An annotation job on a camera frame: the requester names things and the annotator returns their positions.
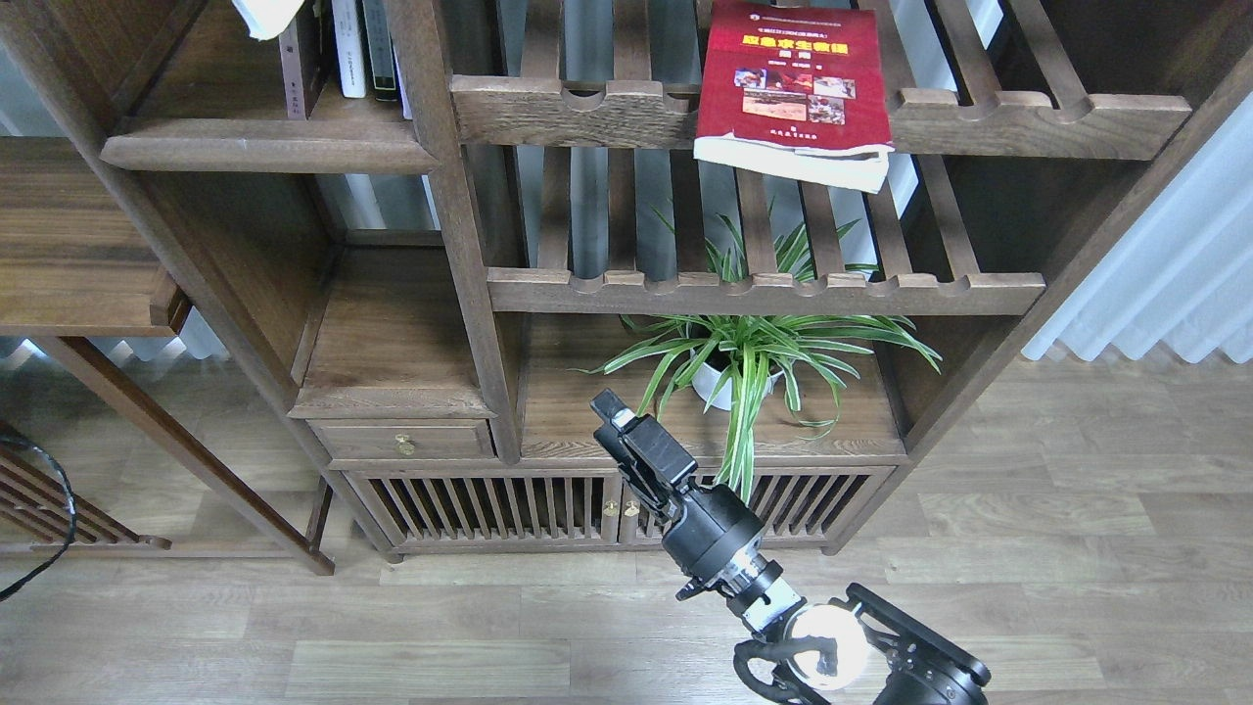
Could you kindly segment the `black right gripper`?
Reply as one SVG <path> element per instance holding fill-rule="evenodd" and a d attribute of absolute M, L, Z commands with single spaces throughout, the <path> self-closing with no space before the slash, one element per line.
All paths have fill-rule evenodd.
<path fill-rule="evenodd" d="M 725 485 L 704 487 L 695 460 L 645 414 L 639 418 L 613 389 L 591 398 L 601 419 L 595 440 L 618 461 L 626 485 L 654 517 L 667 522 L 662 546 L 689 577 L 677 599 L 715 590 L 730 602 L 756 602 L 769 589 L 758 553 L 764 523 Z"/>

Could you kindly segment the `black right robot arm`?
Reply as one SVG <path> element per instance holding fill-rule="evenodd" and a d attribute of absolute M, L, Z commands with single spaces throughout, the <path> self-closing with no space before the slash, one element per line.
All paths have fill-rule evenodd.
<path fill-rule="evenodd" d="M 823 704 L 850 686 L 875 652 L 888 674 L 880 704 L 984 704 L 989 666 L 863 585 L 813 604 L 761 555 L 766 527 L 725 486 L 694 478 L 695 460 L 650 414 L 635 414 L 613 389 L 591 399 L 595 440 L 616 460 L 640 503 L 662 518 L 662 546 L 685 575 L 677 599 L 720 594 L 749 631 L 734 671 L 771 702 Z"/>

